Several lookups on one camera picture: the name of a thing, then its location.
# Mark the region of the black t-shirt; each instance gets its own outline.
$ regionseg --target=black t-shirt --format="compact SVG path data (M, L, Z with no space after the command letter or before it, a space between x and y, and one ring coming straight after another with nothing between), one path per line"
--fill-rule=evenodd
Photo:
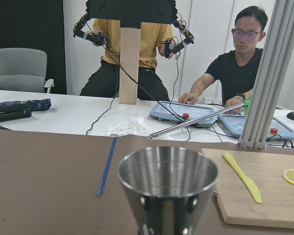
M256 48L254 56L244 66L238 66L235 51L220 55L208 67L206 73L222 85L222 103L234 97L237 93L244 93L254 87L263 49Z

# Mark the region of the red button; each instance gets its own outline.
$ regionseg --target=red button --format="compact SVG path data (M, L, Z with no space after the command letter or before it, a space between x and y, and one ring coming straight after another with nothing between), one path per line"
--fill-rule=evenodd
M271 128L271 129L270 129L270 134L272 134L272 135L278 134L278 129L276 129L276 128Z
M183 113L183 118L184 119L188 119L190 117L190 115L188 113Z

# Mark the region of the man's neck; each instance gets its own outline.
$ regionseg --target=man's neck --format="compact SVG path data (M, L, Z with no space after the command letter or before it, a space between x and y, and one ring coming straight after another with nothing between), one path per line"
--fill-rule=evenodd
M251 60L251 58L253 58L255 51L256 49L251 50L247 53L241 53L235 50L235 59L238 66L246 65Z

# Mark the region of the brown table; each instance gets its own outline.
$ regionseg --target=brown table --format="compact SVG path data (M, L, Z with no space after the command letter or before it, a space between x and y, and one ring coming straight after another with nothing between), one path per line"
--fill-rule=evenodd
M232 143L117 140L104 193L96 197L112 137L0 130L0 235L136 235L117 178L119 161L148 146L242 150ZM263 152L292 154L268 147ZM286 235L294 229L229 225L211 199L195 234Z

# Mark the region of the cutting board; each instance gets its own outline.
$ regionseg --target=cutting board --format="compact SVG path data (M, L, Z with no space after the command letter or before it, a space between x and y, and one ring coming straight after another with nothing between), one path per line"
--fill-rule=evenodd
M269 153L203 149L219 170L218 205L228 224L294 228L294 186L282 172L294 168L294 156ZM254 180L262 196L257 204L232 167L222 157L230 152L242 171Z

